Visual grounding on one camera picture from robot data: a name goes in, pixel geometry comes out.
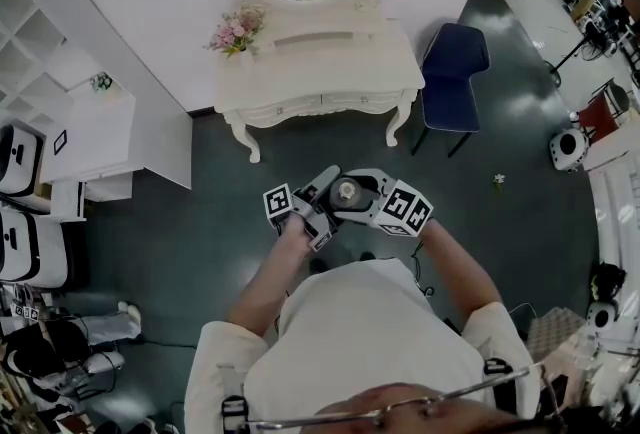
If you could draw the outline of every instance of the vase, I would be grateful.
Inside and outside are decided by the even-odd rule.
[[[240,62],[242,63],[242,67],[245,69],[251,69],[255,64],[253,59],[253,53],[248,48],[242,52],[240,52]]]

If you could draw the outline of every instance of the hand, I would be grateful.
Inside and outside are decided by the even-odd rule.
[[[304,230],[304,219],[302,216],[292,213],[287,219],[278,244],[281,244],[287,251],[304,258],[311,250],[310,242],[311,237]]]

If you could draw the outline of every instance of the eyeglasses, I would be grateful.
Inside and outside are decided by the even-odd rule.
[[[549,393],[551,395],[551,401],[554,407],[553,416],[560,418],[560,412],[558,410],[558,402],[556,400],[556,396],[553,391],[553,387],[549,384],[546,377],[546,369],[542,363],[536,363],[534,365],[530,365],[521,370],[517,370],[515,372],[511,372],[509,374],[495,377],[493,379],[488,379],[480,384],[476,384],[475,386],[469,386],[468,388],[464,388],[458,391],[453,391],[451,393],[442,393],[436,397],[418,397],[412,398],[408,400],[404,400],[402,402],[396,402],[394,404],[390,404],[384,408],[376,409],[374,411],[369,411],[366,413],[323,413],[317,414],[315,416],[309,416],[306,418],[296,418],[293,420],[247,420],[240,425],[240,430],[247,430],[248,427],[254,427],[257,430],[285,430],[285,429],[294,429],[294,428],[302,428],[302,427],[310,427],[315,425],[330,425],[336,423],[346,423],[346,422],[354,422],[354,421],[362,421],[368,420],[373,422],[375,426],[381,426],[385,417],[393,410],[399,409],[401,407],[409,406],[409,405],[420,405],[424,407],[425,412],[428,415],[428,406],[432,406],[434,404],[438,404],[447,400],[454,400],[457,398],[464,397],[466,395],[470,395],[471,393],[475,393],[477,391],[482,391],[487,388],[494,388],[496,386],[500,386],[501,384],[515,381],[516,379],[521,379],[530,375],[534,370],[540,369],[540,374],[542,376],[542,380],[546,385]]]

